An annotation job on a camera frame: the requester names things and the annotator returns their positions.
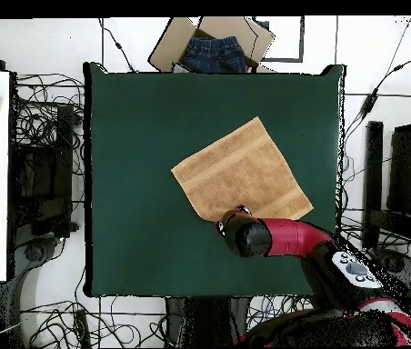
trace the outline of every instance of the denim fabric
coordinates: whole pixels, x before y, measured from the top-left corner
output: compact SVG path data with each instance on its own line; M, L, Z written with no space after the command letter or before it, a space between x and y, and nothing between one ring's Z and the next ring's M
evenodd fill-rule
M200 74L246 71L245 53L234 36L225 39L191 38L181 64Z

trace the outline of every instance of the cardboard box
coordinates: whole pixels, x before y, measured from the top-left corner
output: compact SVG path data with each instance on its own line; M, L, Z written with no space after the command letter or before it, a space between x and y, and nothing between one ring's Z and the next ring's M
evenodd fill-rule
M204 16L199 20L197 28L187 17L173 17L166 25L148 62L160 72L172 72L173 63L181 63L192 37L222 39L229 36L236 37L248 66L256 68L258 73L274 72L259 64L272 44L274 34L243 16Z

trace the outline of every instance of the brown towel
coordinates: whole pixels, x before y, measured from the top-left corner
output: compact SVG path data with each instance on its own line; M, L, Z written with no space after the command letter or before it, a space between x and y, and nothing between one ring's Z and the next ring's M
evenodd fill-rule
M199 216L243 204L259 218L299 219L313 207L258 117L172 169Z

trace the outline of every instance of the white floor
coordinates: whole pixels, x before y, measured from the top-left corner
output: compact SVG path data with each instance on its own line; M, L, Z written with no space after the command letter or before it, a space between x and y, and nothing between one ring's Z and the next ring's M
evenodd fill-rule
M306 32L303 63L264 63L278 72L319 74L327 65L347 66L345 122L350 125L355 118L366 94L385 75L390 66L401 35L410 16L306 16ZM299 40L294 18L272 17L270 29L278 38L275 57L294 57ZM131 64L139 71L154 71L147 57L162 34L167 18L111 18L105 26L112 30L115 38L125 49ZM127 66L121 52L110 36L104 37L97 19L34 19L0 20L0 59L6 68L18 74L63 74L84 82L83 62L102 63L109 72L126 72ZM396 54L391 68L411 59L411 23ZM61 77L49 76L49 82ZM55 89L54 96L71 97L75 89ZM369 120L384 123L384 158L389 157L391 134L396 126L411 124L411 64L392 74L382 84L379 98L372 113L351 136L346 150L355 159L354 169L363 169L365 127ZM384 196L386 203L388 162L384 163ZM351 208L362 207L363 178L358 177L346 185ZM75 177L74 199L79 200L82 181ZM358 220L360 215L350 212L346 216ZM26 278L22 294L22 309L65 300L74 300L74 290L85 265L84 211L80 205L73 212L73 219L81 229L66 241L65 250L56 260L34 270ZM86 298L81 290L78 300L97 314L98 299ZM101 300L104 320L111 324L110 305L114 297ZM52 310L54 306L41 310ZM118 298L113 307L116 324L133 324L143 337L151 334L149 323L157 322L158 314L165 311L162 298ZM24 313L22 324L26 342L38 325L48 316L46 313ZM89 317L91 329L97 321ZM129 329L118 332L124 341L131 339ZM42 334L36 345L45 344L50 335ZM135 346L135 339L126 346ZM101 347L120 346L114 337L101 341ZM162 346L155 337L146 340L143 347Z

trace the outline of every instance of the dark green tablecloth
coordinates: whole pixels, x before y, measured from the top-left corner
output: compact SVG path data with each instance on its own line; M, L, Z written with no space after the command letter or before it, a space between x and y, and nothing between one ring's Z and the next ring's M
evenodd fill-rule
M342 73L338 65L319 76L105 74L85 65L86 291L311 294L296 259L232 254L170 170L258 116L314 206L304 219L334 231Z

